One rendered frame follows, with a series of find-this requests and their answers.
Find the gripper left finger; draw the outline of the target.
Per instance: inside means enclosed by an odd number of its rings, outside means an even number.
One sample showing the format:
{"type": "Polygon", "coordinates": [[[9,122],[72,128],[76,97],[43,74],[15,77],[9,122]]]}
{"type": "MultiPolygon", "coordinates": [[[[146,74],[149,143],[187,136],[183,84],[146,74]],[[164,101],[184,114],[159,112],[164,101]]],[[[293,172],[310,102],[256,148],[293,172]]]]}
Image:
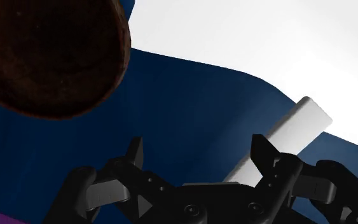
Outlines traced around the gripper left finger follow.
{"type": "Polygon", "coordinates": [[[132,224],[173,224],[178,218],[174,186],[143,171],[142,138],[135,137],[123,157],[97,171],[73,169],[65,178],[42,224],[94,224],[102,206],[115,204],[132,224]]]}

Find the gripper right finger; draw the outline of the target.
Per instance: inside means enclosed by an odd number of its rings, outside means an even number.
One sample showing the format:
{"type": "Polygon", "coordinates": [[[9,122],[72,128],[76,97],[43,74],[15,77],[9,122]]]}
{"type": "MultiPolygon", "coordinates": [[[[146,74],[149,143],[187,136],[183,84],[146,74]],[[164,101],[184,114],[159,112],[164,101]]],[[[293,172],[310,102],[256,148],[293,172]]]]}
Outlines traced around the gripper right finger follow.
{"type": "Polygon", "coordinates": [[[261,134],[252,137],[251,160],[262,179],[249,204],[249,224],[317,224],[292,208],[298,197],[308,199],[329,224],[358,224],[358,178],[341,163],[308,165],[279,152],[261,134]]]}

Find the white flat rectangular bar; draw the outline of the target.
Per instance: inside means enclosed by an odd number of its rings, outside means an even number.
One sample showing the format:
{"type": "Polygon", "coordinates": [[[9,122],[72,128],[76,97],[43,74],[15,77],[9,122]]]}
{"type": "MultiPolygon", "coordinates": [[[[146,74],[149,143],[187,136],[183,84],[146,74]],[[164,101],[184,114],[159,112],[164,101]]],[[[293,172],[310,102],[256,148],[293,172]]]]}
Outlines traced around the white flat rectangular bar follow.
{"type": "MultiPolygon", "coordinates": [[[[280,152],[299,154],[331,124],[332,118],[308,96],[304,96],[266,134],[280,152]]],[[[256,186],[262,175],[250,155],[241,159],[225,177],[225,182],[256,186]]]]}

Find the dark brown round thing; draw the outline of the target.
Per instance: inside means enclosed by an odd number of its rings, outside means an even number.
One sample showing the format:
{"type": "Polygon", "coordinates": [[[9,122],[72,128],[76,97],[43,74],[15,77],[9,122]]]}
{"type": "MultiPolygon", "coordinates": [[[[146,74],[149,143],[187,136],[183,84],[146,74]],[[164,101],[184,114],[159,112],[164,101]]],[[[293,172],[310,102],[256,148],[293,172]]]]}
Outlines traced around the dark brown round thing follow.
{"type": "Polygon", "coordinates": [[[120,0],[0,0],[0,105],[49,120],[83,115],[130,60],[120,0]]]}

